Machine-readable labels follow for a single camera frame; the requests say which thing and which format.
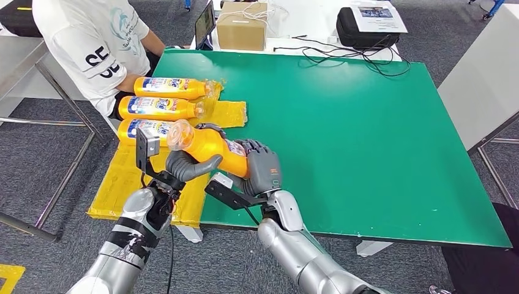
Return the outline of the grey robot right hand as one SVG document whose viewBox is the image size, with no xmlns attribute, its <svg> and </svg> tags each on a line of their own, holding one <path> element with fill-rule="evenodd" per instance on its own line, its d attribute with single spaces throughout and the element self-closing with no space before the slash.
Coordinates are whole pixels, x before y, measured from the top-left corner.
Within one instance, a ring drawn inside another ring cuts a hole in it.
<svg viewBox="0 0 519 294">
<path fill-rule="evenodd" d="M 282 173 L 278 155 L 257 140 L 236 140 L 236 143 L 245 151 L 248 176 L 240 178 L 231 175 L 233 184 L 250 196 L 281 188 Z"/>
</svg>

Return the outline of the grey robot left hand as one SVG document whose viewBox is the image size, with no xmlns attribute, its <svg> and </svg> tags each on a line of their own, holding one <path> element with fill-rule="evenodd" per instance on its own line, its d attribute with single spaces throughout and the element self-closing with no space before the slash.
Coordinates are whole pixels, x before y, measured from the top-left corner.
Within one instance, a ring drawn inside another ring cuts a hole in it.
<svg viewBox="0 0 519 294">
<path fill-rule="evenodd" d="M 220 148 L 225 138 L 225 131 L 213 123 L 174 122 L 166 137 L 170 149 L 166 169 L 182 182 L 214 171 L 223 160 Z"/>
</svg>

